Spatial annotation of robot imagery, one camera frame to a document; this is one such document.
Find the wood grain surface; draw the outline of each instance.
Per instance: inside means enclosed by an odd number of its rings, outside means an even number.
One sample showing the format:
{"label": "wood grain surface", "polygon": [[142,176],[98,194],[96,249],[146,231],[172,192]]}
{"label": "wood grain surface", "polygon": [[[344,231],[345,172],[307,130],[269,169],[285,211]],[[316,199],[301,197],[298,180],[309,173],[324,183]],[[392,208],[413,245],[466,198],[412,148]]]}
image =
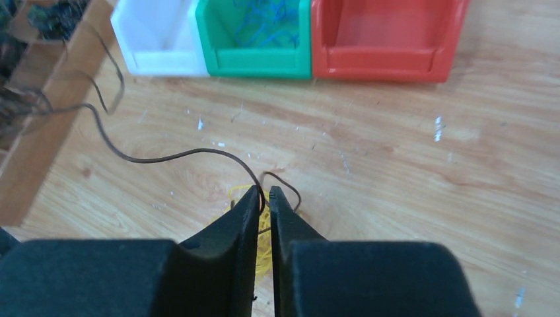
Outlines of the wood grain surface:
{"label": "wood grain surface", "polygon": [[[473,0],[443,85],[126,75],[123,102],[103,120],[135,157],[224,143],[296,186],[305,219],[331,240],[445,244],[485,316],[558,316],[557,30],[557,0]],[[97,79],[111,99],[119,82],[108,61]],[[99,105],[93,92],[87,100]],[[213,155],[125,162],[84,110],[29,216],[9,231],[180,241],[223,212],[231,186],[249,183]],[[273,316],[271,277],[256,295],[254,315]]]}

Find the dark cable pile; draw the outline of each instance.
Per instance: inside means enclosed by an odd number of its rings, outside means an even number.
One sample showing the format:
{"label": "dark cable pile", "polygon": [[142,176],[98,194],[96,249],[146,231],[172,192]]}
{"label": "dark cable pile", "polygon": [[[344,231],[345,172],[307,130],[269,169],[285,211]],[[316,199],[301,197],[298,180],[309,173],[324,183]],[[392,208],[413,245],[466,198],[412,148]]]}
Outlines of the dark cable pile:
{"label": "dark cable pile", "polygon": [[[116,105],[120,102],[120,100],[123,97],[123,94],[124,94],[124,77],[123,77],[123,74],[122,74],[117,62],[115,61],[115,59],[111,55],[107,45],[105,44],[105,42],[101,38],[101,35],[99,35],[99,33],[95,30],[95,28],[93,28],[91,25],[87,24],[87,22],[83,21],[83,23],[85,23],[85,25],[88,25],[88,29],[90,29],[92,31],[92,33],[94,33],[96,35],[96,37],[99,39],[101,45],[103,46],[104,51],[107,53],[107,56],[109,57],[109,60],[111,61],[111,63],[116,68],[116,73],[117,73],[117,76],[118,76],[118,78],[120,80],[120,83],[121,83],[120,91],[119,91],[117,97],[115,97],[115,100],[113,101],[111,107],[107,108],[107,106],[105,104],[105,101],[103,99],[103,96],[101,94],[101,91],[99,89],[99,86],[97,85],[95,80],[91,76],[87,75],[86,73],[84,73],[82,71],[78,71],[78,70],[76,70],[76,71],[65,71],[64,73],[55,74],[55,76],[52,77],[52,78],[54,78],[54,79],[72,79],[72,78],[75,78],[76,76],[86,78],[88,81],[91,82],[91,84],[95,88],[95,91],[96,91],[97,96],[99,98],[99,101],[101,103],[101,107],[103,107],[103,110],[105,111],[105,113],[108,114],[108,115],[111,115],[114,112],[114,110],[116,108]],[[255,174],[251,170],[251,168],[243,160],[241,160],[240,158],[238,158],[237,156],[235,156],[231,153],[221,151],[221,150],[217,150],[217,149],[198,148],[198,149],[192,149],[192,150],[184,151],[184,152],[173,154],[173,155],[168,155],[166,157],[159,157],[159,158],[135,158],[135,157],[131,157],[131,156],[121,152],[111,142],[110,138],[107,136],[107,133],[105,132],[100,114],[99,114],[98,110],[92,104],[81,103],[81,104],[75,104],[73,106],[68,106],[66,108],[55,109],[40,88],[25,87],[25,88],[22,88],[20,91],[21,91],[22,94],[31,94],[31,95],[37,97],[42,102],[35,102],[35,103],[31,103],[31,104],[26,103],[25,107],[22,106],[22,107],[15,110],[15,112],[14,112],[15,116],[51,116],[51,115],[54,115],[54,114],[65,114],[65,113],[68,113],[68,112],[73,112],[73,111],[76,111],[76,110],[80,110],[82,108],[87,108],[92,112],[93,118],[95,119],[95,122],[97,124],[97,128],[99,130],[99,133],[101,134],[101,137],[103,138],[105,144],[107,144],[109,149],[113,153],[115,153],[118,157],[120,157],[121,159],[127,160],[129,162],[138,163],[138,164],[152,164],[152,163],[166,162],[168,160],[175,160],[175,159],[178,159],[178,158],[181,158],[181,157],[186,157],[188,155],[193,155],[193,154],[198,154],[198,153],[213,153],[213,154],[222,155],[224,157],[228,157],[228,158],[234,160],[235,162],[237,162],[239,165],[241,165],[241,167],[243,167],[243,169],[249,174],[249,176],[251,177],[251,179],[253,179],[253,182],[257,186],[257,189],[258,189],[259,195],[260,195],[260,199],[261,199],[260,214],[263,213],[265,205],[269,205],[269,203],[266,200],[266,197],[264,195],[263,188],[262,188],[259,180],[255,176]],[[296,207],[294,208],[294,211],[296,211],[301,204],[301,195],[299,194],[299,192],[292,185],[290,185],[286,181],[282,180],[278,175],[276,175],[272,172],[264,172],[263,176],[265,176],[265,175],[270,175],[270,176],[276,178],[278,181],[280,181],[282,184],[286,185],[288,188],[290,188],[291,190],[293,190],[296,193],[296,195],[298,197],[298,203],[297,203]]]}

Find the white speck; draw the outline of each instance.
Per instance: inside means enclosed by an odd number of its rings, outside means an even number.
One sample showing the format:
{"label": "white speck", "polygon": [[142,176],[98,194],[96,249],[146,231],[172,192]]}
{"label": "white speck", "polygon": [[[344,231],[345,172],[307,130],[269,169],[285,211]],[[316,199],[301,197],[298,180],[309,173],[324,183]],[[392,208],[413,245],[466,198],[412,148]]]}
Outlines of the white speck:
{"label": "white speck", "polygon": [[439,142],[441,140],[441,116],[436,118],[436,134],[434,135],[434,141]]}
{"label": "white speck", "polygon": [[144,110],[144,113],[142,114],[140,119],[138,119],[138,123],[142,123],[142,121],[144,121],[144,118],[146,117],[147,113],[148,113],[148,109]]}
{"label": "white speck", "polygon": [[521,287],[517,292],[517,300],[515,301],[515,308],[520,308],[525,297],[525,287]]}
{"label": "white speck", "polygon": [[204,122],[202,122],[202,117],[198,117],[198,130],[202,130],[202,128],[204,127]]}
{"label": "white speck", "polygon": [[344,156],[344,153],[342,153],[342,151],[338,151],[340,153],[340,158],[342,159],[342,164],[344,165],[344,168],[346,169],[346,174],[350,175],[350,166],[348,165],[348,160],[346,160],[346,157]]}

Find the green bin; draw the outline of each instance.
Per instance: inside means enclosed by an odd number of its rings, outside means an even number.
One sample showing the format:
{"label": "green bin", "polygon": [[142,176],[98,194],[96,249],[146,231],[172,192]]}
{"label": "green bin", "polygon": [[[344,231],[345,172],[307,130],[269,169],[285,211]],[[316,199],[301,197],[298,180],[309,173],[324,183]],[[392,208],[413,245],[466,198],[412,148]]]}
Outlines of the green bin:
{"label": "green bin", "polygon": [[[278,32],[298,34],[298,44],[278,38],[267,42],[269,34],[259,33],[258,25],[241,28],[246,19],[239,0],[200,0],[196,9],[202,50],[211,76],[311,78],[311,0],[295,1],[298,20]],[[240,44],[251,38],[252,44]]]}

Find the white bin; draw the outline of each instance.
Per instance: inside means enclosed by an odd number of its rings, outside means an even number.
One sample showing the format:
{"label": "white bin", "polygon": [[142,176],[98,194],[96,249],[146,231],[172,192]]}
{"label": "white bin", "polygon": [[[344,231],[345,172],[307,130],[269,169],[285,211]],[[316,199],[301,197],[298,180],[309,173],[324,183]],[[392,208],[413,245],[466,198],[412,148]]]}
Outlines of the white bin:
{"label": "white bin", "polygon": [[120,0],[111,24],[133,75],[208,76],[196,23],[199,0]]}

